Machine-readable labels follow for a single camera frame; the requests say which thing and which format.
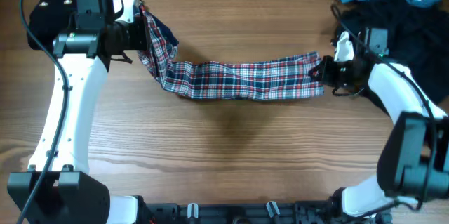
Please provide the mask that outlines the red blue plaid garment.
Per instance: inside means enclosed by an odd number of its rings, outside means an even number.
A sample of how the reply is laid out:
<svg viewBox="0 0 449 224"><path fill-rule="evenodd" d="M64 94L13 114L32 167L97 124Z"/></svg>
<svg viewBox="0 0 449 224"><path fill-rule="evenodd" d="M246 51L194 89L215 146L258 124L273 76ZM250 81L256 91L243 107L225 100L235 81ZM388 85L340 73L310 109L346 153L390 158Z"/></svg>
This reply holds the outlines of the red blue plaid garment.
<svg viewBox="0 0 449 224"><path fill-rule="evenodd" d="M176 61L179 41L145 6L149 48L138 51L141 63L167 92L193 100L294 100L323 95L323 84L309 71L318 66L316 52L243 64Z"/></svg>

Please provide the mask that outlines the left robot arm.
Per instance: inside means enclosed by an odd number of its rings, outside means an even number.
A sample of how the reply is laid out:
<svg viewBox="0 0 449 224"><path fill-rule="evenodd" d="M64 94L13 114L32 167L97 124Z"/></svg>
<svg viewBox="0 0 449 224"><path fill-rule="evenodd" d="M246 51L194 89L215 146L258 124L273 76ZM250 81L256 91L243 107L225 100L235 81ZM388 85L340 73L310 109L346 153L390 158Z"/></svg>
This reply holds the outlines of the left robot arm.
<svg viewBox="0 0 449 224"><path fill-rule="evenodd" d="M138 223L136 196L112 195L89 174L88 148L95 104L111 61L149 47L140 0L60 0L75 5L57 34L41 44L55 65L53 94L39 143L7 190L18 222Z"/></svg>

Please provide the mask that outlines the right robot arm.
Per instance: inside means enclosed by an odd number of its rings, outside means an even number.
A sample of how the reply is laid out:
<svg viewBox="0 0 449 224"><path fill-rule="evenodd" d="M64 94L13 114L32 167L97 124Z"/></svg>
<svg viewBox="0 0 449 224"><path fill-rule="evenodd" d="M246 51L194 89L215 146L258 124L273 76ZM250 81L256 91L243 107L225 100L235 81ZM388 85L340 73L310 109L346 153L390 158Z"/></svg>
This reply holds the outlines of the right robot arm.
<svg viewBox="0 0 449 224"><path fill-rule="evenodd" d="M374 96L394 127L377 163L376 174L342 191L342 212L368 218L404 205L448 198L448 115L413 79L410 69L389 62L349 30L309 76L334 89L356 87Z"/></svg>

